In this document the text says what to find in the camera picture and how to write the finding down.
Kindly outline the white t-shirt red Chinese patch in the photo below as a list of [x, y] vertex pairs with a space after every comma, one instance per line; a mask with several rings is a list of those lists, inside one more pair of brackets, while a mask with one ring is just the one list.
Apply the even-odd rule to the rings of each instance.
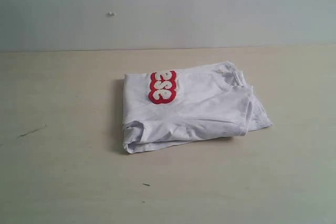
[[124, 76], [127, 153], [244, 136], [271, 125], [253, 87], [231, 62]]

